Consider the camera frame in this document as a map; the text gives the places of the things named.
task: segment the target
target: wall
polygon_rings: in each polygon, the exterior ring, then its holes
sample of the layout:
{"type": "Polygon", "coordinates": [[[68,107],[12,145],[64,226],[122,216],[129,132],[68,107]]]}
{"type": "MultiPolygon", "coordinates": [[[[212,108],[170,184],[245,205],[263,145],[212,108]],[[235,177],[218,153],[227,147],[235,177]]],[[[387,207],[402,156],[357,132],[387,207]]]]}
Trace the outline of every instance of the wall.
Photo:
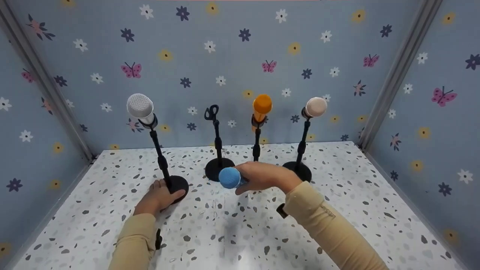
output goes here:
{"type": "Polygon", "coordinates": [[[203,113],[214,103],[224,144],[253,143],[252,97],[262,93],[274,103],[263,142],[299,141],[300,111],[314,96],[329,109],[308,139],[356,141],[418,1],[10,4],[98,153],[153,146],[125,109],[137,92],[154,101],[164,146],[212,144],[203,113]],[[364,67],[369,55],[380,58],[364,67]],[[276,61],[273,72],[265,61],[276,61]],[[138,78],[125,63],[141,64],[138,78]]]}
{"type": "Polygon", "coordinates": [[[470,269],[480,269],[479,10],[443,1],[370,149],[470,269]]]}
{"type": "Polygon", "coordinates": [[[67,191],[86,161],[69,141],[0,28],[0,269],[67,191]]]}

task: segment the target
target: microphone grille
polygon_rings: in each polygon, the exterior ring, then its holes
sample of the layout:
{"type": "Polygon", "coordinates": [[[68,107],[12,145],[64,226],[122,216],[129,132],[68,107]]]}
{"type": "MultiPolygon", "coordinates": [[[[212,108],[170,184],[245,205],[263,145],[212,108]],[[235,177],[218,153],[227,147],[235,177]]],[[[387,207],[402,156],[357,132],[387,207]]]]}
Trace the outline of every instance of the microphone grille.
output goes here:
{"type": "Polygon", "coordinates": [[[127,100],[127,111],[133,117],[145,118],[153,112],[153,102],[144,94],[133,94],[127,100]]]}

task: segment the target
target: hand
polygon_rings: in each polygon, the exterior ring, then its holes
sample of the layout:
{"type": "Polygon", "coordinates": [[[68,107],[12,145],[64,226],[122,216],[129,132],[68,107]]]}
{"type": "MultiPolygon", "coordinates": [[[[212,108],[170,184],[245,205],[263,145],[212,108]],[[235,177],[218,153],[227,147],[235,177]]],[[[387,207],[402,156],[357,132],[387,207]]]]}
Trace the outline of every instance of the hand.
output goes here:
{"type": "Polygon", "coordinates": [[[248,180],[235,190],[237,195],[249,190],[264,190],[270,187],[278,187],[287,194],[302,183],[293,171],[273,164],[249,161],[234,168],[248,180]]]}
{"type": "Polygon", "coordinates": [[[185,190],[183,189],[170,194],[165,180],[155,180],[155,182],[150,185],[147,194],[138,202],[133,215],[149,213],[155,216],[160,210],[167,208],[173,201],[182,197],[184,194],[185,190]]]}

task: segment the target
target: microphone head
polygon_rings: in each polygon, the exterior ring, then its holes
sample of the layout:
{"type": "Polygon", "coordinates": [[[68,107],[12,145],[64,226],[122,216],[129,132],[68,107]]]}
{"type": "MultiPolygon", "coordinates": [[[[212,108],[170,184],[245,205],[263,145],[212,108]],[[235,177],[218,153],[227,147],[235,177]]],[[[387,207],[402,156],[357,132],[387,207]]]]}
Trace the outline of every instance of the microphone head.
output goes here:
{"type": "Polygon", "coordinates": [[[311,117],[318,117],[327,110],[327,102],[323,98],[311,98],[305,106],[305,112],[311,117]]]}

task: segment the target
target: pink butterfly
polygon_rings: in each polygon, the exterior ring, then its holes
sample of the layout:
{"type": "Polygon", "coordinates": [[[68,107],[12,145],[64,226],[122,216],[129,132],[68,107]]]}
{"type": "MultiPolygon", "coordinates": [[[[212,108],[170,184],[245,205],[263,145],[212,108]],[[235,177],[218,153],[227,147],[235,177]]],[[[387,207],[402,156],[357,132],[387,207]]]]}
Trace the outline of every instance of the pink butterfly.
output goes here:
{"type": "Polygon", "coordinates": [[[127,62],[125,62],[126,66],[122,65],[121,69],[123,72],[125,72],[125,75],[127,78],[141,78],[142,76],[140,75],[140,71],[142,71],[142,65],[141,64],[135,64],[133,62],[132,67],[130,67],[127,62]]]}
{"type": "Polygon", "coordinates": [[[34,81],[32,75],[26,70],[26,69],[23,69],[25,70],[25,72],[22,72],[22,77],[27,80],[29,83],[32,83],[34,81]]]}
{"type": "Polygon", "coordinates": [[[276,61],[274,62],[273,60],[268,63],[267,60],[265,60],[266,63],[262,63],[262,68],[264,69],[264,72],[270,72],[272,73],[274,71],[274,68],[276,67],[276,61]]]}
{"type": "Polygon", "coordinates": [[[445,93],[445,86],[442,86],[442,91],[440,88],[435,88],[433,91],[433,102],[437,102],[440,107],[445,107],[446,103],[452,101],[456,98],[456,93],[452,93],[453,90],[450,90],[445,93]]]}
{"type": "Polygon", "coordinates": [[[363,58],[363,66],[373,67],[379,58],[380,58],[380,55],[375,54],[373,57],[371,57],[369,54],[368,57],[363,58]]]}

